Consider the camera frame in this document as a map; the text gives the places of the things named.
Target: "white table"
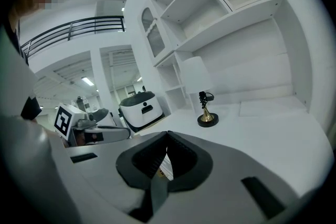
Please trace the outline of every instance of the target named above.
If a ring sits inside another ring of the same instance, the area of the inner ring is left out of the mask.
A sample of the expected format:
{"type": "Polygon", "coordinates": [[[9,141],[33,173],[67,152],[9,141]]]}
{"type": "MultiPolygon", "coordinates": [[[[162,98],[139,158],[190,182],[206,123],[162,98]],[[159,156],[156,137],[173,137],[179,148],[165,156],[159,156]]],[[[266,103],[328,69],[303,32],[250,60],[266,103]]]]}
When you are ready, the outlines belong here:
{"type": "Polygon", "coordinates": [[[210,105],[209,111],[219,116],[219,123],[210,128],[198,126],[193,110],[186,107],[138,134],[170,130],[236,148],[279,175],[299,196],[323,183],[334,158],[326,135],[312,115],[292,108],[268,116],[242,117],[240,107],[210,105]]]}

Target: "metal railing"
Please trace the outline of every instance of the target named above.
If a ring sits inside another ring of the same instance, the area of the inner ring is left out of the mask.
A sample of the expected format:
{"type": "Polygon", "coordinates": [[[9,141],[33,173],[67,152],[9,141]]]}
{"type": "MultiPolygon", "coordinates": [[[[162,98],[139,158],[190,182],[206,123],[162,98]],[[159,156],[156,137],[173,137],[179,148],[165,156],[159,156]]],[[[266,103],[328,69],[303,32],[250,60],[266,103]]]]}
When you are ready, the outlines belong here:
{"type": "Polygon", "coordinates": [[[21,49],[29,57],[50,45],[69,41],[80,35],[103,33],[103,31],[125,32],[123,19],[124,16],[99,16],[74,20],[39,34],[24,43],[21,49]]]}

